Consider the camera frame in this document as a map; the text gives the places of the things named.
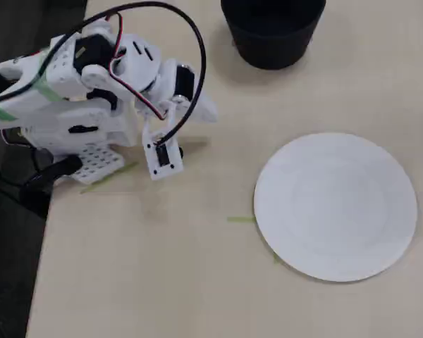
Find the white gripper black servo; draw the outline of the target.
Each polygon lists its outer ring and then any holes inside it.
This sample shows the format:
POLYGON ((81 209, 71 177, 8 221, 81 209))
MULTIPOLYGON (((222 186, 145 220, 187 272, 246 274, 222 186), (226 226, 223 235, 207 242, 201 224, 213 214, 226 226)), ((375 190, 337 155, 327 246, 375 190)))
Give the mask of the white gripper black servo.
MULTIPOLYGON (((168 59, 161 64, 151 89, 151 102, 159 108, 172 103, 179 109, 187 109, 196 92, 197 83, 198 74, 190 65, 173 58, 168 59)), ((216 104, 202 91, 190 119, 200 123, 216 123, 218 116, 216 104)))

